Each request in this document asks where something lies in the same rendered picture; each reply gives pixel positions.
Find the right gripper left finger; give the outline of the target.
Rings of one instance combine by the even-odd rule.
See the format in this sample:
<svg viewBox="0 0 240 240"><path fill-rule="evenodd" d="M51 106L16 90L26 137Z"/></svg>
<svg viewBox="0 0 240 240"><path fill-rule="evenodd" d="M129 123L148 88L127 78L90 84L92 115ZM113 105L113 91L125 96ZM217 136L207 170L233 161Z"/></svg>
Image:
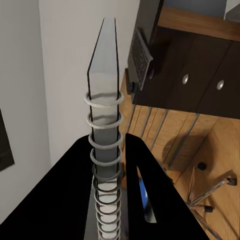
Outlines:
<svg viewBox="0 0 240 240"><path fill-rule="evenodd" d="M78 139L0 224L0 240L84 240L93 148L89 135Z"/></svg>

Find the keyboard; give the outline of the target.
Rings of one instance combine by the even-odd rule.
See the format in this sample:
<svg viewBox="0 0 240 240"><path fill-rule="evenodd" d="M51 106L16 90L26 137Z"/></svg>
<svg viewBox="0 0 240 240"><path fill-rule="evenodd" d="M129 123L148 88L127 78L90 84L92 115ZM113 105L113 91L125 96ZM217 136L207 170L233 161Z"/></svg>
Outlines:
<svg viewBox="0 0 240 240"><path fill-rule="evenodd" d="M138 26L135 32L131 56L133 59L138 84L140 90L142 91L148 68L150 66L150 61L153 60L153 57L145 43L145 40Z"/></svg>

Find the folder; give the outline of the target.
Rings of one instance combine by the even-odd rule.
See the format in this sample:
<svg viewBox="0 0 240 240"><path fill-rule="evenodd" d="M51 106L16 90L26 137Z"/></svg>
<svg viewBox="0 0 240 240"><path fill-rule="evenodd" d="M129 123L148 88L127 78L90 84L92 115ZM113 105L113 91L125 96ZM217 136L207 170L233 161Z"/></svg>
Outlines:
<svg viewBox="0 0 240 240"><path fill-rule="evenodd" d="M149 210L151 208L151 203L149 198L147 197L147 191L144 185L144 181L141 180L141 183L139 183L140 191L141 191L141 198L142 198L142 204L143 204L143 211L144 211L144 218L146 219Z"/></svg>

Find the swivel chair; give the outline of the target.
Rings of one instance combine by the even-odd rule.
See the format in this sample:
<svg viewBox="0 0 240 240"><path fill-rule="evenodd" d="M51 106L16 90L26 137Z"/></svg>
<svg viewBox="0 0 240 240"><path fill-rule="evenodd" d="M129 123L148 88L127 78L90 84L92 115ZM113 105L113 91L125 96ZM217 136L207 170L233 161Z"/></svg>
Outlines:
<svg viewBox="0 0 240 240"><path fill-rule="evenodd" d="M120 174L121 178L126 178L127 174L124 172L124 163L121 163L122 171ZM197 218L197 220L217 239L223 240L220 235L214 231L214 229L205 221L205 219L199 213L212 213L213 207L209 205L202 205L199 204L215 191L217 191L220 187L227 184L230 186L235 186L235 178L229 177L227 179L222 180L206 193L201 195L199 198L194 200L194 192L195 192L195 177L196 177L196 169L200 169L204 171L207 167L203 162L200 162L198 165L194 165L191 171L191 177L189 182L189 188L186 198L186 205L192 212L192 214ZM139 177L139 183L141 183L142 179ZM128 199L127 199L127 189L124 187L120 187L121 189L121 215L120 215L120 240L129 240L129 222L128 222ZM97 225L97 209L96 209L96 199L94 196L95 188L91 188L90 198L89 198L89 205L88 205L88 212L87 212L87 219L86 219L86 226L85 226L85 233L83 240L99 240L98 234L98 225ZM149 223L157 223L155 214L153 212L152 207L148 212L148 215L145 219Z"/></svg>

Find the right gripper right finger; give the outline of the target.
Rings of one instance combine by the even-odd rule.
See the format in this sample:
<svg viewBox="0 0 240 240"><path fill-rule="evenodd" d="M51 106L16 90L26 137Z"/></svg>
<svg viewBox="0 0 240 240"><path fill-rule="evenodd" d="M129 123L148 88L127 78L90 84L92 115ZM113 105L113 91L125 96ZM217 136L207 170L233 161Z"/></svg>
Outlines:
<svg viewBox="0 0 240 240"><path fill-rule="evenodd" d="M144 141L125 135L129 240L210 240ZM156 223L144 215L137 167Z"/></svg>

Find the notebook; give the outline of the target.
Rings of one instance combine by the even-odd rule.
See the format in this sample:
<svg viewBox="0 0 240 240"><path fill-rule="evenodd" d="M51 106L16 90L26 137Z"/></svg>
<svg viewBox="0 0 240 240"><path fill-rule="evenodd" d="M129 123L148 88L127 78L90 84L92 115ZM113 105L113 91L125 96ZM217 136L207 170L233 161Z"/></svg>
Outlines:
<svg viewBox="0 0 240 240"><path fill-rule="evenodd" d="M86 121L92 127L89 142L92 186L98 240L120 240L123 141L119 125L123 114L119 104L124 94L119 89L119 59L115 17L105 17L87 71L88 92L84 100L90 105Z"/></svg>

